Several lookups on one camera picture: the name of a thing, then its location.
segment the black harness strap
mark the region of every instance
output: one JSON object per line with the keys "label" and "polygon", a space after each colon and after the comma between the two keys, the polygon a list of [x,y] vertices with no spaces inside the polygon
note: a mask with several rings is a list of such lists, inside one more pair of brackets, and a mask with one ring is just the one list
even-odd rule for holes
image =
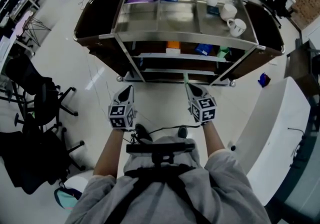
{"label": "black harness strap", "polygon": [[193,170],[194,167],[181,164],[180,166],[168,166],[162,168],[139,168],[127,171],[124,175],[132,178],[139,178],[133,185],[133,189],[114,208],[104,224],[120,224],[124,219],[132,201],[137,198],[153,182],[167,183],[168,186],[183,200],[192,210],[197,224],[210,224],[192,204],[192,201],[185,189],[186,185],[179,178],[179,175]]}

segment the cable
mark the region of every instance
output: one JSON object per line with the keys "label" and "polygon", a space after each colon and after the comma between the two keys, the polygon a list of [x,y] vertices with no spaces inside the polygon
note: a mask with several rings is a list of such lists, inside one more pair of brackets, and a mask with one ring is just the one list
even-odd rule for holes
{"label": "cable", "polygon": [[303,135],[305,135],[305,132],[303,130],[300,129],[296,129],[296,128],[288,128],[288,130],[294,130],[294,131],[300,131],[303,133]]}
{"label": "cable", "polygon": [[81,10],[81,11],[84,9],[84,8],[83,8],[83,7],[84,7],[84,1],[85,1],[85,0],[82,0],[81,2],[78,3],[78,6],[81,5],[81,7],[80,7],[80,10]]}
{"label": "cable", "polygon": [[154,130],[152,132],[149,132],[148,134],[153,134],[155,132],[159,132],[159,131],[162,131],[162,130],[166,130],[166,129],[174,129],[174,128],[199,128],[200,126],[202,126],[201,124],[200,125],[178,125],[178,126],[173,126],[173,127],[163,127],[163,128],[160,128],[158,130]]}

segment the metal bar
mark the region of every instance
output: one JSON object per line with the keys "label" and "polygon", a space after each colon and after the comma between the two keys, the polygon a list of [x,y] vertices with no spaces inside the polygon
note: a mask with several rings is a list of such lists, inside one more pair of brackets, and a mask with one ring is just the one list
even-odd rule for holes
{"label": "metal bar", "polygon": [[159,21],[160,21],[160,4],[161,0],[158,0],[156,3],[156,23],[155,23],[155,30],[158,31],[159,29]]}
{"label": "metal bar", "polygon": [[130,61],[131,65],[133,66],[134,70],[137,72],[137,74],[139,75],[139,77],[141,78],[141,80],[143,82],[146,82],[146,80],[144,79],[144,77],[142,76],[142,74],[140,73],[140,70],[138,69],[138,67],[136,66],[134,60],[131,58],[126,46],[124,45],[124,43],[121,41],[120,37],[118,36],[117,33],[114,34],[114,38],[115,40],[118,42],[119,46],[121,47],[121,49],[123,50],[124,54],[126,55],[126,57],[128,58],[128,60]]}
{"label": "metal bar", "polygon": [[9,103],[13,102],[13,103],[18,103],[18,104],[22,104],[24,103],[23,101],[19,101],[19,100],[16,100],[16,99],[10,99],[8,97],[2,97],[0,96],[0,100],[3,100],[3,101],[7,101]]}
{"label": "metal bar", "polygon": [[18,41],[17,39],[14,41],[15,44],[20,45],[21,47],[25,48],[26,50],[28,50],[29,52],[31,52],[32,56],[35,55],[35,52],[32,48],[30,48],[29,46],[26,46],[24,43]]}
{"label": "metal bar", "polygon": [[150,52],[150,53],[140,53],[140,55],[132,56],[132,58],[185,59],[185,60],[201,60],[201,61],[208,61],[208,62],[232,63],[232,61],[227,61],[225,58],[219,58],[216,56],[206,56],[206,55],[200,55],[200,54],[184,54],[184,53],[171,55],[167,53]]}
{"label": "metal bar", "polygon": [[242,62],[249,54],[251,54],[255,49],[257,48],[256,45],[254,45],[250,50],[246,51],[245,54],[239,58],[231,67],[229,67],[226,71],[224,71],[216,80],[214,80],[210,86],[216,84],[219,82],[219,80],[227,74],[230,70],[232,70],[234,67],[236,67],[240,62]]}
{"label": "metal bar", "polygon": [[178,74],[195,74],[195,75],[207,75],[215,76],[213,71],[202,71],[202,70],[191,70],[191,69],[167,69],[167,68],[146,68],[141,72],[151,72],[151,73],[178,73]]}

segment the stainless steel shelf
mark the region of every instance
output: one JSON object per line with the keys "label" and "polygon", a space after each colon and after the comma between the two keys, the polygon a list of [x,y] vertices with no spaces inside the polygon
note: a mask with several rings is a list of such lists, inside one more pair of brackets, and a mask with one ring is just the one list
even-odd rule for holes
{"label": "stainless steel shelf", "polygon": [[168,54],[168,53],[141,53],[138,56],[132,56],[132,58],[165,58],[165,59],[185,59],[185,60],[201,60],[208,62],[222,62],[222,63],[232,63],[227,61],[226,58],[219,58],[216,56],[205,56],[200,54]]}
{"label": "stainless steel shelf", "polygon": [[253,26],[241,0],[219,0],[221,10],[232,3],[238,10],[236,18],[243,20],[246,31],[232,37],[227,23],[219,16],[207,14],[207,0],[158,0],[147,3],[124,3],[115,26],[123,42],[180,41],[228,46],[250,50],[258,45]]}

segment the white floor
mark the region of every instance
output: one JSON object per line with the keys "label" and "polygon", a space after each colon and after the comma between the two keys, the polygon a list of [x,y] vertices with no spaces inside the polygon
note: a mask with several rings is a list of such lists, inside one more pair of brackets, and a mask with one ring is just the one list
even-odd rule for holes
{"label": "white floor", "polygon": [[[60,119],[67,127],[67,140],[70,145],[83,140],[85,146],[74,153],[76,160],[88,168],[93,168],[112,130],[106,117],[108,105],[114,93],[127,83],[116,81],[117,74],[96,57],[89,55],[85,47],[73,40],[73,32],[82,13],[82,0],[45,0],[36,18],[52,28],[36,51],[32,62],[42,76],[51,77],[61,91],[76,87],[76,93],[64,100],[70,109],[79,113],[78,117],[60,111]],[[280,33],[286,53],[295,48],[298,31],[283,18],[280,20]],[[250,74],[238,79],[236,87],[208,87],[215,97],[218,109],[214,124],[227,146],[235,142],[244,129],[258,99],[261,86],[257,80],[265,72],[275,83],[284,77],[286,55],[278,57],[275,64],[266,64]],[[194,125],[188,112],[188,100],[183,84],[135,83],[135,108],[138,111],[136,122],[143,124],[149,131],[161,127]],[[18,108],[13,103],[0,101],[0,131],[14,132],[14,117]],[[173,135],[176,130],[165,130],[153,135],[157,139]],[[200,162],[207,161],[204,134],[201,128],[189,129],[190,138],[198,146]],[[119,166],[119,175],[128,158],[124,141]]]}

